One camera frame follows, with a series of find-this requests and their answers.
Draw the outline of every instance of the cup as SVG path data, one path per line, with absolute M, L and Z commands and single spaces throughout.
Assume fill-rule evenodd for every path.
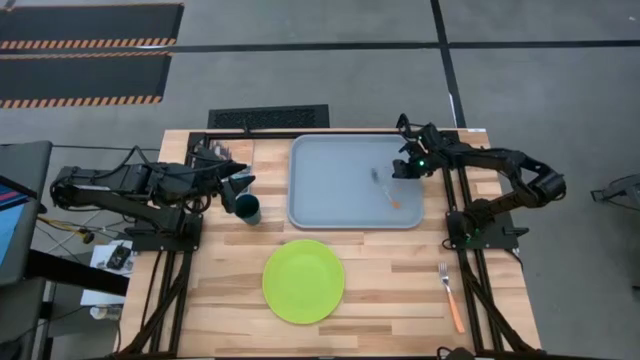
M 249 225 L 260 223 L 260 202 L 251 194 L 240 195 L 236 199 L 236 216 Z

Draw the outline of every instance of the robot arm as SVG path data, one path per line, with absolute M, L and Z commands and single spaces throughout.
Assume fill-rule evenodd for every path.
M 523 152 L 499 148 L 476 149 L 439 132 L 433 124 L 413 131 L 404 114 L 400 115 L 396 127 L 407 140 L 400 152 L 406 151 L 409 161 L 393 161 L 394 178 L 416 179 L 423 175 L 431 176 L 441 168 L 474 166 L 496 170 L 509 179 L 512 192 L 491 201 L 475 200 L 464 210 L 458 217 L 459 236 L 468 239 L 482 232 L 498 214 L 523 206 L 542 207 L 565 196 L 566 185 L 562 175 Z M 534 173 L 535 178 L 525 183 L 522 170 Z
M 126 165 L 135 151 L 144 163 Z M 189 223 L 201 222 L 195 215 L 209 207 L 211 198 L 220 195 L 225 210 L 234 212 L 236 195 L 255 179 L 230 178 L 247 166 L 222 159 L 212 150 L 202 148 L 192 156 L 193 167 L 149 162 L 135 147 L 113 170 L 67 166 L 51 184 L 51 198 L 65 210 L 94 206 L 133 217 L 138 221 L 136 227 L 125 230 L 129 235 L 160 235 L 179 241 Z M 190 207 L 190 203 L 199 206 Z

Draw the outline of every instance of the orange and black striped tape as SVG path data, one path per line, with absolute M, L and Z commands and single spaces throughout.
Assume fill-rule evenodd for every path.
M 107 106 L 158 104 L 162 96 L 114 96 L 71 99 L 0 100 L 1 109 L 33 109 L 63 106 Z
M 180 2 L 180 3 L 172 3 L 172 2 L 163 2 L 163 3 L 135 3 L 135 4 L 79 4 L 79 5 L 72 5 L 72 4 L 58 4 L 58 5 L 25 5 L 25 6 L 12 6 L 12 7 L 0 7 L 0 11 L 2 10 L 6 10 L 6 11 L 11 11 L 11 9 L 15 9 L 16 7 L 19 8 L 51 8 L 51 7 L 63 7 L 63 8 L 68 8 L 68 7 L 125 7 L 125 6 L 156 6 L 156 5 L 179 5 L 179 6 L 184 6 L 184 3 Z
M 94 40 L 21 40 L 2 41 L 0 50 L 10 49 L 85 49 L 127 46 L 170 46 L 176 39 L 94 39 Z
M 52 54 L 52 55 L 0 55 L 0 60 L 29 60 L 29 59 L 82 59 L 131 56 L 173 56 L 168 51 L 140 51 L 130 53 L 99 53 L 99 54 Z

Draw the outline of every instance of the fork handle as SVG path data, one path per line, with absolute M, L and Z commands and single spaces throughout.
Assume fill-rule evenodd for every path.
M 449 297 L 449 307 L 451 307 L 451 315 L 453 315 L 453 323 L 456 325 L 456 330 L 458 330 L 460 334 L 464 334 L 464 325 L 462 325 L 462 319 L 460 318 L 460 313 L 458 312 L 458 306 L 456 305 L 456 302 L 453 299 L 453 295 L 451 295 L 450 291 L 447 291 L 447 296 Z

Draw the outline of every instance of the floor mat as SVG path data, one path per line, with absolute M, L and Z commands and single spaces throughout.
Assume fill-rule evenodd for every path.
M 170 63 L 165 51 L 0 56 L 0 107 L 159 103 Z
M 209 129 L 328 128 L 328 105 L 209 110 Z
M 0 49 L 172 45 L 182 4 L 28 6 L 0 10 Z

